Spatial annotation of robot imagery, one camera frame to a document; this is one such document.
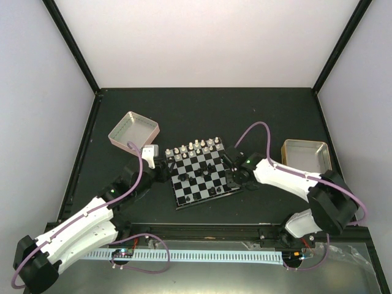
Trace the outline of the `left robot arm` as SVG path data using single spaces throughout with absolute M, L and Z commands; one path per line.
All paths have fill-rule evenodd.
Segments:
M 22 288 L 30 293 L 43 293 L 70 265 L 94 249 L 143 237 L 143 233 L 131 233 L 131 224 L 124 218 L 123 210 L 154 183 L 164 183 L 170 176 L 169 163 L 164 159 L 149 162 L 138 157 L 131 160 L 123 172 L 79 212 L 36 238 L 26 235 L 19 240 L 13 261 L 12 287 L 19 288 L 16 284 L 19 277 L 23 281 Z

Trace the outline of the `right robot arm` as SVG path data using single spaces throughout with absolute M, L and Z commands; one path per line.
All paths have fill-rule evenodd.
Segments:
M 256 183 L 270 185 L 308 203 L 308 209 L 289 216 L 279 230 L 279 241 L 286 247 L 313 233 L 341 234 L 360 206 L 342 177 L 332 170 L 309 173 L 259 153 L 246 157 L 232 146 L 222 153 L 220 160 L 227 169 L 225 177 L 230 188 Z

